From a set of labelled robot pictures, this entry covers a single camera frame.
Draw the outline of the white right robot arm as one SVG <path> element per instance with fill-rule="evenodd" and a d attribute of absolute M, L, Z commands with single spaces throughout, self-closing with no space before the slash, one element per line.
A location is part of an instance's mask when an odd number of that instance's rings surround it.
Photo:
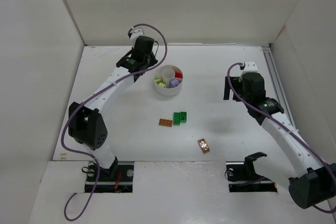
<path fill-rule="evenodd" d="M 226 76 L 224 100 L 242 102 L 248 114 L 275 140 L 293 167 L 293 172 L 266 163 L 267 154 L 257 152 L 242 162 L 230 163 L 226 175 L 230 182 L 248 184 L 268 179 L 288 190 L 302 209 L 317 207 L 335 197 L 335 164 L 325 162 L 299 135 L 280 103 L 266 96 L 264 78 L 257 72 L 239 77 Z"/>

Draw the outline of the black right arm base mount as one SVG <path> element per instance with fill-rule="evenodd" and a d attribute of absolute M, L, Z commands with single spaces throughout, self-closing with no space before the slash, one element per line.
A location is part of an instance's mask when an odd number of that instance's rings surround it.
<path fill-rule="evenodd" d="M 276 184 L 270 179 L 255 172 L 254 161 L 267 157 L 263 152 L 257 152 L 245 157 L 244 161 L 227 161 L 225 178 L 228 180 L 230 193 L 277 193 Z"/>

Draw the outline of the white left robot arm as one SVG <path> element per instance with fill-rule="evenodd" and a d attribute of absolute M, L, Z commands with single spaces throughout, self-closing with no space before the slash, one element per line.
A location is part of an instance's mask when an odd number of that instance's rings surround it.
<path fill-rule="evenodd" d="M 104 118 L 122 92 L 142 75 L 140 71 L 158 62 L 153 53 L 155 43 L 153 38 L 137 37 L 131 50 L 116 63 L 112 74 L 96 92 L 111 84 L 113 86 L 86 103 L 69 123 L 68 134 L 90 150 L 99 162 L 100 172 L 109 179 L 117 173 L 118 159 L 110 151 Z"/>

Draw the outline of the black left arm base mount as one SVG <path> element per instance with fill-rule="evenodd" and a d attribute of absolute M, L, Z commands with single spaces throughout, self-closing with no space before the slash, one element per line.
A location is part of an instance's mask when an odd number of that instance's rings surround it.
<path fill-rule="evenodd" d="M 90 193 L 97 178 L 97 166 L 89 162 L 81 171 L 86 175 L 85 192 Z M 112 178 L 103 171 L 95 188 L 95 193 L 132 193 L 134 162 L 119 162 L 117 171 Z"/>

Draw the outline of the purple lego brick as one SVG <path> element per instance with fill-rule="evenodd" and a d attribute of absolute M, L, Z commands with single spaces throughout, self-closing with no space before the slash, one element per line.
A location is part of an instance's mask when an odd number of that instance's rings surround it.
<path fill-rule="evenodd" d="M 178 79 L 173 79 L 170 81 L 170 87 L 175 88 L 180 84 L 180 81 Z"/>

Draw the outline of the red sloped lego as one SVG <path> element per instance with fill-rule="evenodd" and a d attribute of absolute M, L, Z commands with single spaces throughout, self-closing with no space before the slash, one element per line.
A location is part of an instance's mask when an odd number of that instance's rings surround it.
<path fill-rule="evenodd" d="M 175 78 L 182 79 L 182 78 L 183 78 L 183 74 L 180 73 L 180 72 L 176 72 L 176 73 L 175 73 Z"/>

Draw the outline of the yellow and red lego stack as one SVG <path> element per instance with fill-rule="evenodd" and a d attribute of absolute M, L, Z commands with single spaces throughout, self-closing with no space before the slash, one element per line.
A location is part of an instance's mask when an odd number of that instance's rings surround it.
<path fill-rule="evenodd" d="M 161 78 L 155 79 L 155 82 L 156 82 L 157 84 L 159 84 L 159 83 L 162 82 L 162 79 L 161 79 Z"/>

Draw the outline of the green lego brick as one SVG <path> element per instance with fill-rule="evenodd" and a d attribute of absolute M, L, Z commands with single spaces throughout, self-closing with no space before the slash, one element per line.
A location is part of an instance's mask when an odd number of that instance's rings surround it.
<path fill-rule="evenodd" d="M 173 113 L 173 125 L 180 125 L 181 123 L 181 114 L 180 112 Z"/>
<path fill-rule="evenodd" d="M 186 123 L 187 122 L 187 112 L 181 111 L 180 112 L 180 123 Z"/>

